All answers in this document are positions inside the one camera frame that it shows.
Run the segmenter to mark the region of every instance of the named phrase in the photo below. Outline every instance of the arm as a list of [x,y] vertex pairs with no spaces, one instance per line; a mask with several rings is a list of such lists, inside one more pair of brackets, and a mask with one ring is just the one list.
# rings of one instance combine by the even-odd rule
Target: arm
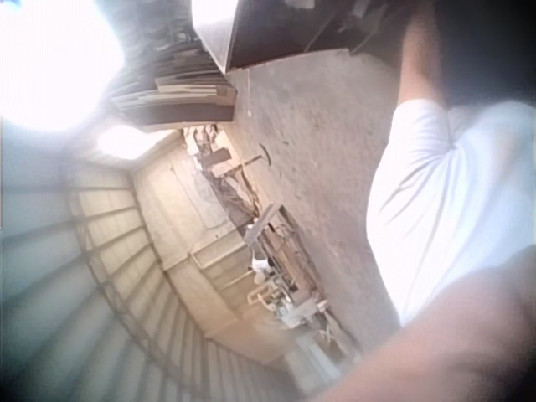
[[530,365],[536,247],[446,288],[320,401],[502,400]]
[[428,99],[442,104],[439,39],[431,0],[420,0],[406,29],[402,48],[399,102]]

